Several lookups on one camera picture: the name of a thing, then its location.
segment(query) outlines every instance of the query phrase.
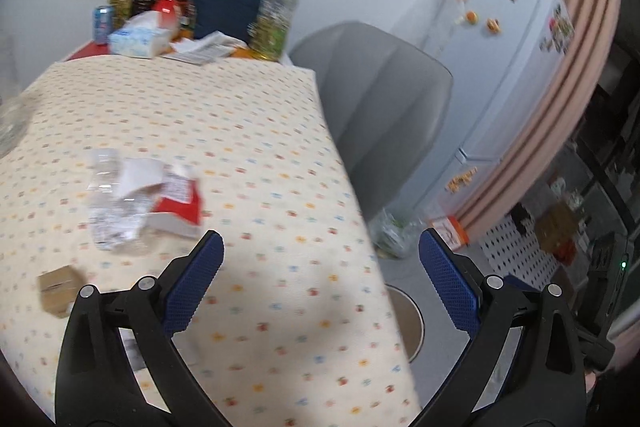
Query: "pink curtain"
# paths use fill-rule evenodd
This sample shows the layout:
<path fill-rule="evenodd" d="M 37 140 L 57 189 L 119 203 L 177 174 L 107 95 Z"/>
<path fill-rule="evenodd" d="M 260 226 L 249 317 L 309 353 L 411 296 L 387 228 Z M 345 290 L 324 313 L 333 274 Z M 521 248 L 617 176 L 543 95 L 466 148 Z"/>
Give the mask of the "pink curtain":
<path fill-rule="evenodd" d="M 565 0 L 575 37 L 561 69 L 516 142 L 456 216 L 471 240 L 509 212 L 580 120 L 609 55 L 620 0 Z"/>

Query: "blue can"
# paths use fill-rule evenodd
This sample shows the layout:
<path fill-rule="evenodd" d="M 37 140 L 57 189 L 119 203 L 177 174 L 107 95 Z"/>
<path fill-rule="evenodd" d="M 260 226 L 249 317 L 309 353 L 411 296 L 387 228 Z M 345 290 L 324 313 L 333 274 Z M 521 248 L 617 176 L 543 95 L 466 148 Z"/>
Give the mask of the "blue can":
<path fill-rule="evenodd" d="M 94 10 L 94 42 L 106 44 L 113 33 L 113 6 L 98 6 Z"/>

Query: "tablecloth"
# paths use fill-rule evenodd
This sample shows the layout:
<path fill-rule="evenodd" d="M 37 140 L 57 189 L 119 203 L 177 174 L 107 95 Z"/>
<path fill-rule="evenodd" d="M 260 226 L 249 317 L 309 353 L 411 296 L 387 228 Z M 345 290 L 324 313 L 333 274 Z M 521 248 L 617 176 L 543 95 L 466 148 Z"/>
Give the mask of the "tablecloth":
<path fill-rule="evenodd" d="M 42 311 L 37 276 L 71 264 L 102 292 L 128 289 L 196 243 L 95 248 L 87 152 L 112 147 L 198 175 L 202 228 L 222 235 L 225 261 L 186 333 L 191 370 L 231 423 L 413 420 L 398 326 L 311 71 L 91 57 L 54 64 L 24 95 L 28 133 L 0 160 L 0 346 L 45 412 L 66 319 Z M 136 378 L 158 401 L 148 370 Z"/>

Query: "chair backrest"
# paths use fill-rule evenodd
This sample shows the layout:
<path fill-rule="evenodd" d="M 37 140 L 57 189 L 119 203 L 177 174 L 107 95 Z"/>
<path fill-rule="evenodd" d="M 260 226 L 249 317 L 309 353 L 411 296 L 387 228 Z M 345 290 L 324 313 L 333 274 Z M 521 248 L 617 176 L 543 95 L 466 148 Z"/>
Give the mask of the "chair backrest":
<path fill-rule="evenodd" d="M 359 22 L 314 33 L 290 57 L 316 72 L 324 118 L 369 221 L 429 152 L 452 76 L 418 48 Z"/>

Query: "brown box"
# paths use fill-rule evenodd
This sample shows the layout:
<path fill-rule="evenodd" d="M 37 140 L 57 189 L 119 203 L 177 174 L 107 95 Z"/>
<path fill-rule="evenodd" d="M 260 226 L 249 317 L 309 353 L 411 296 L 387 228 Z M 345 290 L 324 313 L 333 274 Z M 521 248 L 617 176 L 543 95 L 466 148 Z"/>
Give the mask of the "brown box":
<path fill-rule="evenodd" d="M 540 249 L 548 253 L 574 237 L 578 231 L 578 219 L 564 201 L 552 206 L 536 220 L 534 227 Z"/>
<path fill-rule="evenodd" d="M 66 317 L 69 304 L 84 285 L 82 276 L 72 267 L 63 266 L 38 277 L 42 309 L 56 317 Z"/>

